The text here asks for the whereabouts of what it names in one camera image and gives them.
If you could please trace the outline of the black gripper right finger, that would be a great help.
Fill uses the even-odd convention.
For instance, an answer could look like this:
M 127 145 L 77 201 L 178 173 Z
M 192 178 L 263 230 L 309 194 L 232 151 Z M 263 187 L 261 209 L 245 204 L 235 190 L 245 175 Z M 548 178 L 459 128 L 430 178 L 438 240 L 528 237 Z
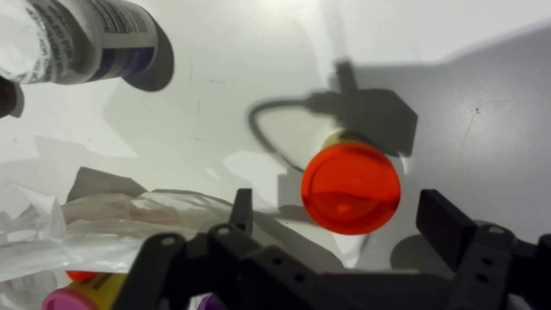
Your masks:
M 416 211 L 416 230 L 442 263 L 450 271 L 455 271 L 476 232 L 476 225 L 437 190 L 421 190 Z

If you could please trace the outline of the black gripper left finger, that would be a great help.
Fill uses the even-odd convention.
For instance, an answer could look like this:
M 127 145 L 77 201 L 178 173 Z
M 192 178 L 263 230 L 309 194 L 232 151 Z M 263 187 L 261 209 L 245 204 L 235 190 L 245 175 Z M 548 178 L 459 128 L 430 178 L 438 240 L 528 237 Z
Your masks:
M 240 188 L 235 194 L 228 223 L 239 228 L 242 233 L 249 235 L 252 230 L 252 192 L 249 188 Z

